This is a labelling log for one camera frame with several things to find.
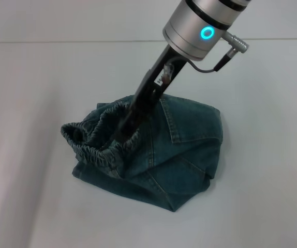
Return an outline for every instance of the black cable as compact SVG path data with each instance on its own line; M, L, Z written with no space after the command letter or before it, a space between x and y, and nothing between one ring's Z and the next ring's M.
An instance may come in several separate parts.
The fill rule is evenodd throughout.
M178 57L173 57L171 59L169 59L166 63L166 65L171 65L174 61L177 61L177 60L184 60L184 61L187 61L196 71L199 71L201 73L211 73L214 71L214 69L211 69L211 70L202 70L202 69L199 69L195 63L193 63L190 59L188 58L185 58L185 57L182 57L182 56L178 56Z

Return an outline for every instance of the jeans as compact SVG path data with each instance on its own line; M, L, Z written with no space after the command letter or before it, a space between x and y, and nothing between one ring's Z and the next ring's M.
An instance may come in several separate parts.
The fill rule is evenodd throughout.
M99 150L131 99L98 103L82 122L62 126L78 160L72 174L114 194L175 212L214 178L223 137L220 112L163 95L150 119L127 142L113 141Z

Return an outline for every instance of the white table surface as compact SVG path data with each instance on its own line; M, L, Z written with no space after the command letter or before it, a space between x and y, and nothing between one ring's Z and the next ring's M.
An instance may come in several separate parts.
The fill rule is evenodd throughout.
M0 211L13 213L0 237L22 237L32 225L32 248L297 247L295 40L251 41L215 74L186 66L168 89L220 109L224 124L216 179L178 212L71 175L76 160L61 124L133 94L165 45L0 44ZM212 67L226 49L221 41L200 66ZM21 196L22 204L13 200Z

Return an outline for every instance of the silver cylindrical joint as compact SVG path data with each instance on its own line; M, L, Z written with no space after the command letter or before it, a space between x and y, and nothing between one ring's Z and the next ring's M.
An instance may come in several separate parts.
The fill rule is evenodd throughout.
M182 0L164 27L164 37L184 57L203 60L248 3L249 0Z

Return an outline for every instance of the stitching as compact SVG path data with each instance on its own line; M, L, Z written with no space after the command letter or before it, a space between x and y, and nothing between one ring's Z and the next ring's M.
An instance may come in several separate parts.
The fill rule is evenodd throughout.
M154 156L153 156L153 140L152 140L152 127L151 127L151 123L148 123L148 127L150 130L150 137L151 137L151 165L150 167L154 167Z
M119 177L119 179L121 179L122 177L119 175L118 171L117 171L117 168L115 168L114 170L116 172L116 175Z
M162 110L164 111L164 114L165 114L165 117L166 117L166 120L167 120L167 124L168 124L168 127L169 127L170 138L171 138L173 143L178 142L180 140L179 139L179 134L178 134L178 132L177 132L177 130L175 128L174 121L171 118L169 108L168 108L168 106L167 106L164 99L161 99L160 102L161 102Z
M151 173L149 171L147 171L148 175L153 179L153 181L155 182L155 184L159 187L159 189L167 195L167 193L164 191L164 189L160 186L160 184L154 179L154 177L151 175Z
M200 173L202 173L204 176L206 176L206 172L203 171L201 168L195 166L194 164L192 164L190 161L188 161L187 159L185 159L184 157L178 155L178 158L180 158L183 162L187 163L188 165L191 165L193 168L197 169L198 171L200 171Z
M220 142L220 144L222 144L222 140L219 139L218 137L215 137L215 136L212 136L212 137L201 136L199 138L193 138L193 139L190 139L190 138L188 138L185 141L177 141L176 143L185 143L185 142L192 142L192 141L199 141L199 140L206 140L206 139L209 139L209 138L214 138L214 139L217 139Z

